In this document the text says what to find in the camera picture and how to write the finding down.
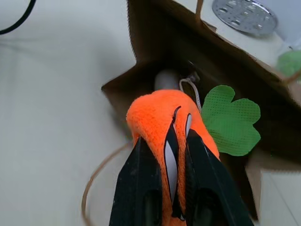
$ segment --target paper bag handle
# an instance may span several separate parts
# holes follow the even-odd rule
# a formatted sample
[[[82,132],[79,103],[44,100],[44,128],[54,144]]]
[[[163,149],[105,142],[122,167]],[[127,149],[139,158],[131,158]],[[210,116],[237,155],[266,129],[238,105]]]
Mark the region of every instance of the paper bag handle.
[[[300,78],[300,77],[301,77],[301,68],[297,72],[295,72],[295,74],[293,74],[291,77],[289,77],[287,79],[284,79],[283,83],[285,85],[289,85],[292,82],[296,82],[297,79]]]
[[[200,24],[200,22],[201,22],[202,6],[203,6],[203,0],[198,0],[197,1],[197,8],[196,8],[196,21],[197,21],[197,24]]]

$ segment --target metal drain cover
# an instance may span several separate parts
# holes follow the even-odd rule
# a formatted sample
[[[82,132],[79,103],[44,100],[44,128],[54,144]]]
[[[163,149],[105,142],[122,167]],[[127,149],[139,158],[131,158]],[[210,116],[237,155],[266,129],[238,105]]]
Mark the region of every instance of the metal drain cover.
[[[254,0],[215,0],[212,10],[225,24],[245,33],[270,34],[277,26],[276,15]]]

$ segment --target cardboard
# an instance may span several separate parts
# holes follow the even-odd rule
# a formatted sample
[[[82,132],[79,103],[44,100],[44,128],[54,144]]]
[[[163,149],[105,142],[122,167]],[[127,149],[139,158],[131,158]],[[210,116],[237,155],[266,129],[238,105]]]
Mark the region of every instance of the cardboard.
[[[213,87],[223,84],[235,90],[236,98],[248,98],[260,106],[261,119],[255,127],[261,141],[256,153],[301,162],[301,89],[297,83],[285,86],[281,74],[219,37],[199,15],[172,0],[127,2],[137,64],[102,87],[123,121],[131,103],[153,91],[159,71],[175,69],[182,77],[196,71],[201,102]],[[197,14],[201,3],[198,2]],[[254,168],[260,166],[251,164],[250,160],[256,162],[258,158],[249,156],[222,154],[221,161],[239,186],[252,217],[257,219],[261,186],[260,173]]]

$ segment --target orange plush toy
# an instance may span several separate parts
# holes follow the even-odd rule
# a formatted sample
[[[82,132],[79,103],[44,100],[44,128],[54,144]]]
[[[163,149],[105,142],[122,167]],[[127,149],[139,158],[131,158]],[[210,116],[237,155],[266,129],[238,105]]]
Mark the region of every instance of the orange plush toy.
[[[127,123],[134,149],[119,174],[110,226],[190,226],[198,201],[207,200],[204,188],[219,203],[210,211],[223,210],[228,223],[235,216],[247,222],[238,225],[253,225],[189,96],[178,90],[142,96],[129,108]],[[240,210],[229,209],[226,188]]]

